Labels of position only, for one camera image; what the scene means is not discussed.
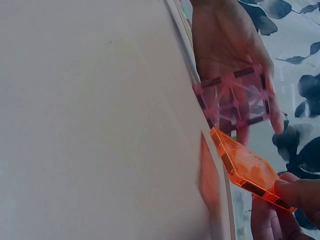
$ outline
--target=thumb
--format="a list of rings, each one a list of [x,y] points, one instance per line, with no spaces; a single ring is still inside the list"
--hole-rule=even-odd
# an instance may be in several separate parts
[[[303,209],[306,217],[320,227],[320,179],[299,179],[290,183],[279,179],[274,189],[283,201]]]

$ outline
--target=blue leaf pattern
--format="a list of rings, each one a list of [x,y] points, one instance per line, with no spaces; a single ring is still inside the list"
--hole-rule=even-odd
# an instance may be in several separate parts
[[[308,5],[308,6],[305,6],[304,8],[302,8],[299,13],[300,14],[312,13],[314,10],[316,10],[318,8],[319,8],[318,4]]]
[[[284,62],[287,62],[287,63],[290,63],[290,64],[300,64],[306,58],[303,57],[303,56],[294,56],[294,57],[290,57],[290,58],[287,58],[287,59],[280,59],[280,58],[275,58],[275,59],[277,59],[279,61],[284,61]]]
[[[320,50],[320,41],[313,43],[310,46],[310,55],[316,54]]]
[[[284,0],[266,0],[263,10],[272,19],[283,19],[291,12],[292,6]]]
[[[239,2],[249,16],[255,26],[257,32],[260,32],[263,36],[270,36],[278,31],[277,25],[274,24],[266,15],[266,13],[258,6],[251,6],[243,2]]]

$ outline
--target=fingernail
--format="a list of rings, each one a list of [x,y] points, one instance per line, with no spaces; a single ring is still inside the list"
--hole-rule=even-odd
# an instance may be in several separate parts
[[[277,179],[276,182],[277,182],[278,184],[289,184],[288,181],[285,181],[285,180],[282,180],[282,179]]]

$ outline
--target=finger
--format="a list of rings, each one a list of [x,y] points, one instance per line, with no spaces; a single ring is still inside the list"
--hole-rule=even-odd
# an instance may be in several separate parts
[[[252,198],[251,232],[254,240],[275,239],[271,224],[271,218],[274,217],[277,214],[266,201],[257,196]]]
[[[320,180],[299,179],[294,182],[277,180],[275,191],[287,204],[303,209],[305,216],[320,227]]]
[[[284,172],[283,174],[280,175],[279,177],[282,180],[285,180],[289,183],[293,183],[297,180],[299,180],[300,178],[297,177],[296,175],[292,174],[291,172]]]
[[[242,79],[237,79],[239,84],[242,83]],[[234,85],[231,89],[231,94],[233,96],[233,101],[237,102],[235,106],[235,117],[238,122],[245,121],[250,118],[249,116],[249,102],[247,92],[244,88]],[[237,126],[236,128],[236,140],[247,146],[249,141],[249,127],[247,123],[242,126]]]
[[[309,237],[303,234],[301,227],[299,226],[295,216],[282,208],[277,208],[276,213],[278,216],[279,224],[282,230],[283,239],[290,240],[311,240]]]
[[[274,131],[280,134],[284,131],[282,114],[278,105],[275,89],[272,83],[274,77],[274,64],[258,33],[253,33],[248,43],[247,51],[254,64],[261,64],[265,72],[265,86],[269,93],[270,121]]]
[[[238,127],[236,129],[236,140],[244,146],[248,145],[249,141],[249,127]]]

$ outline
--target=child's hand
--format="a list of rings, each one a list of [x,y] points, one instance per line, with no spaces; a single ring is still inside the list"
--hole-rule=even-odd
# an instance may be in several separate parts
[[[193,48],[200,78],[214,79],[261,64],[271,96],[272,127],[281,133],[284,125],[272,84],[274,65],[247,12],[236,0],[193,0],[192,5]],[[237,129],[237,140],[246,144],[248,131],[247,127]]]

